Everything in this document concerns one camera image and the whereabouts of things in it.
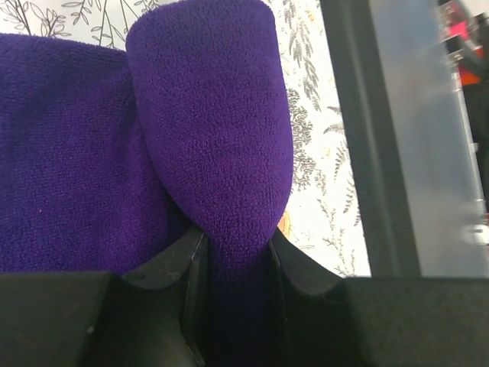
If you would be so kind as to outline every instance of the red object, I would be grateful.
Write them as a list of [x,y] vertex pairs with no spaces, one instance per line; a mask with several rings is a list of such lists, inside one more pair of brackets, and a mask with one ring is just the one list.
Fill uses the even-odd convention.
[[[470,37],[468,35],[467,22],[460,21],[459,23],[453,24],[450,27],[451,36],[461,36],[464,40],[468,40]],[[484,51],[482,47],[475,50],[475,53],[482,57]],[[461,84],[463,86],[470,86],[471,84],[477,84],[481,82],[481,78],[466,70],[464,67],[458,67],[458,72],[460,73]]]

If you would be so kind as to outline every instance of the gray metal frame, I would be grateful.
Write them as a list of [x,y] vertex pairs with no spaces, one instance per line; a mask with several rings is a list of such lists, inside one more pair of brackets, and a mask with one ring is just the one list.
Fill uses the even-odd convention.
[[436,0],[321,0],[372,276],[485,277],[481,184]]

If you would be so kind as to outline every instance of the terry cloth texture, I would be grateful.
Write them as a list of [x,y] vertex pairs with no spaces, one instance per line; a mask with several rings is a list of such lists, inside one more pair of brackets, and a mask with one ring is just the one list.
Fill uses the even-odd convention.
[[267,365],[267,240],[293,144],[270,9],[187,0],[127,53],[0,35],[0,271],[125,273],[211,240],[211,365]]

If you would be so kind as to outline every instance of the botanical print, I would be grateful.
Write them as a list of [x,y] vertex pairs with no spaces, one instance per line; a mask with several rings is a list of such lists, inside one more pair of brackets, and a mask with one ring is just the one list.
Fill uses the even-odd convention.
[[[142,14],[173,1],[0,0],[0,32],[124,50]],[[337,274],[369,275],[319,0],[265,2],[275,15],[294,144],[293,189],[279,228]]]

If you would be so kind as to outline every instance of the leaf pattern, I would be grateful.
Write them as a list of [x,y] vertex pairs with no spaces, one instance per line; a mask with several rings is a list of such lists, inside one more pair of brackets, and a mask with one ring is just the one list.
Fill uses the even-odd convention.
[[[0,32],[124,50],[142,14],[173,1],[0,0]],[[368,260],[342,112],[332,98],[332,74],[322,73],[329,56],[319,0],[264,1],[276,19],[293,130],[293,190],[280,225],[291,242],[337,274],[368,275],[361,270]]]

